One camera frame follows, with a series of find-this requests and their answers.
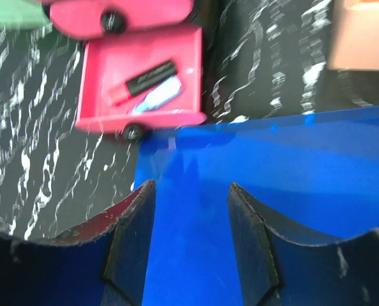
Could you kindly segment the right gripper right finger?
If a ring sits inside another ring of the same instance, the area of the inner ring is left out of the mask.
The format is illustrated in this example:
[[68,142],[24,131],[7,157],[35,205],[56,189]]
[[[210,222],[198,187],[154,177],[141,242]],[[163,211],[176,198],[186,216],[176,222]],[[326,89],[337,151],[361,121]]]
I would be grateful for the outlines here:
[[337,238],[236,183],[227,207],[245,305],[379,305],[379,228]]

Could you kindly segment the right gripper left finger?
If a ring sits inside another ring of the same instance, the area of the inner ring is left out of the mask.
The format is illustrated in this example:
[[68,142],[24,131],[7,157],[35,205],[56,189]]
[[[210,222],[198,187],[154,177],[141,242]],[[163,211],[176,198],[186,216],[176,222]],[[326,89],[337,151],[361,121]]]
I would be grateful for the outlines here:
[[140,305],[156,185],[54,238],[0,231],[0,305]]

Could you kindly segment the blue folder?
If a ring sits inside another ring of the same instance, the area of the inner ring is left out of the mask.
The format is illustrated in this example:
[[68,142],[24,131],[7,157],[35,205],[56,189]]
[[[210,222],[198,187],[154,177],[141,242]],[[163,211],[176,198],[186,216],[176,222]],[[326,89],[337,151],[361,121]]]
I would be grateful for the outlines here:
[[145,305],[245,305],[227,199],[239,184],[348,239],[379,228],[379,106],[158,131],[135,183],[156,183]]

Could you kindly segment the black pink-capped highlighter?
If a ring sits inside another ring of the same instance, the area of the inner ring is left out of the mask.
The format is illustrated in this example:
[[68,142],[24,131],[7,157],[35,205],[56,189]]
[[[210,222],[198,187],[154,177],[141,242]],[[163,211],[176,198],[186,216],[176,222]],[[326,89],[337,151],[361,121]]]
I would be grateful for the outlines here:
[[108,102],[111,106],[118,106],[159,85],[167,78],[176,75],[177,72],[178,69],[173,60],[164,61],[141,72],[139,75],[115,85],[108,91]]

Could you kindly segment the blue highlighter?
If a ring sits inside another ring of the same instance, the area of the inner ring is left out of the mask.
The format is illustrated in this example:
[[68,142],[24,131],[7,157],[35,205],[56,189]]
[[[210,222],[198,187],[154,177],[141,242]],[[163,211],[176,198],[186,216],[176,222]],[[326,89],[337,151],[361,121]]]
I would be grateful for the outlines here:
[[182,83],[177,75],[171,76],[162,81],[152,89],[138,104],[136,104],[130,114],[138,115],[145,112],[159,110],[182,92]]

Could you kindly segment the pink bottom drawer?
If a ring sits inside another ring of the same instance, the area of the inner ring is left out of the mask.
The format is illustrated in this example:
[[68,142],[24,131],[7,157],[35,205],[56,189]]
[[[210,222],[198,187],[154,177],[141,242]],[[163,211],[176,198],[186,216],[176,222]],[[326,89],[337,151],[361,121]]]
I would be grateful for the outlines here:
[[192,24],[91,40],[75,127],[133,143],[149,130],[203,123],[202,49],[202,28]]

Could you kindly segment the pink drawer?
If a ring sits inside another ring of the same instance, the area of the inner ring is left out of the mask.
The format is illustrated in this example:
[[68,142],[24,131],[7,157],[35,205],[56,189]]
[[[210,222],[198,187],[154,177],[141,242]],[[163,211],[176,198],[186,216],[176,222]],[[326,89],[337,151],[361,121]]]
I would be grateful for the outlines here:
[[91,40],[75,127],[133,143],[149,130],[203,123],[202,49],[202,28],[192,24]]
[[90,40],[184,22],[195,9],[192,0],[42,1],[41,8],[61,33]]

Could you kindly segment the orange file organizer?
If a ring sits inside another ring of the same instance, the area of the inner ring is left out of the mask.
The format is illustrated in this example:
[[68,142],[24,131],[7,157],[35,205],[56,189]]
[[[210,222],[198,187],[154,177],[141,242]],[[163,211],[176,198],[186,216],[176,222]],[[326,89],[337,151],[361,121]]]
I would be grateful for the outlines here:
[[379,71],[379,1],[335,1],[331,70]]

